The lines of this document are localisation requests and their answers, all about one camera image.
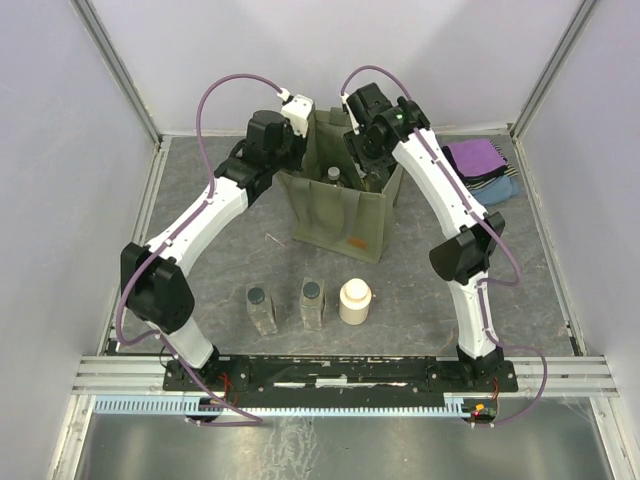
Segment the chrome dome clear bottle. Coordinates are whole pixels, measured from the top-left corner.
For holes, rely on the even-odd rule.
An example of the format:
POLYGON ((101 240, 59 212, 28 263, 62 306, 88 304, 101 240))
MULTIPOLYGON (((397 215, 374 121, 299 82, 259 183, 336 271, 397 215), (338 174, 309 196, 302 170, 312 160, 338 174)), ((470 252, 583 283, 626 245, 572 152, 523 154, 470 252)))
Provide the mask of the chrome dome clear bottle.
POLYGON ((338 167, 330 167, 327 170, 326 175, 323 177, 323 182, 337 187, 346 186, 345 177, 338 167))

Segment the green canvas bag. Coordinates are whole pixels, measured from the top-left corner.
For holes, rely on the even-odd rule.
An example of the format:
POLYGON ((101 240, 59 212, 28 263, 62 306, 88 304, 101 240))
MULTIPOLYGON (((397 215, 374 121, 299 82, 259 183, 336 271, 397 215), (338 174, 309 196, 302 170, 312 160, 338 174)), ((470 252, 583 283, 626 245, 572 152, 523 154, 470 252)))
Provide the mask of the green canvas bag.
POLYGON ((303 170, 278 178, 294 213, 295 240, 376 264, 394 235, 404 170, 396 164, 391 174, 361 175, 343 140, 350 130, 342 109, 313 111, 303 170), (323 182, 330 167, 341 170, 345 187, 323 182))

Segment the cream cylindrical jar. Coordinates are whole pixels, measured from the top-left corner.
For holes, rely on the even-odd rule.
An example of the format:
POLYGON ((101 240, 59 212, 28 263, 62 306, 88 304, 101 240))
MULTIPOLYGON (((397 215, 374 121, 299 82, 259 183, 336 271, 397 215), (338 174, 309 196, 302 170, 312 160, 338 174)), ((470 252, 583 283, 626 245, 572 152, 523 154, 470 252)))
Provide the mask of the cream cylindrical jar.
POLYGON ((364 280, 353 278, 347 281, 340 289, 339 298, 339 316, 343 322, 355 326, 366 320, 372 292, 364 280))

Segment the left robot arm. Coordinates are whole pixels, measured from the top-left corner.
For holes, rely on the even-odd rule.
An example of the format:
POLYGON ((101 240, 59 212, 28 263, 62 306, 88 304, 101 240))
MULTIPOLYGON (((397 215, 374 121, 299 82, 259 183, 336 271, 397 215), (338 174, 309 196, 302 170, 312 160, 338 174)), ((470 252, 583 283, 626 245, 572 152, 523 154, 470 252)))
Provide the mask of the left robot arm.
POLYGON ((163 233, 121 253, 120 311, 129 310, 166 341, 188 365, 186 378, 199 390, 215 387, 217 350, 193 318, 195 298, 187 277, 207 246, 247 210, 281 170, 298 170, 306 150, 310 100, 295 97, 280 111, 259 110, 246 136, 215 170, 215 183, 163 233))

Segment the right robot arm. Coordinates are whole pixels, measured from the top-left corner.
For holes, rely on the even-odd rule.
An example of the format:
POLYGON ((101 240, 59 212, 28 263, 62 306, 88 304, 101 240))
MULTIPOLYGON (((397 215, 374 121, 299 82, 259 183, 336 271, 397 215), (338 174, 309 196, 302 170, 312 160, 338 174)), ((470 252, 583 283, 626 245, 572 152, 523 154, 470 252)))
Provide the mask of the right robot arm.
POLYGON ((468 390, 489 384, 504 359, 488 306, 488 270, 505 220, 489 214, 467 190, 441 149, 427 116, 405 97, 389 100, 375 83, 341 96, 352 129, 348 149, 367 173, 398 163, 439 221, 444 241, 429 253, 449 287, 458 322, 455 379, 468 390))

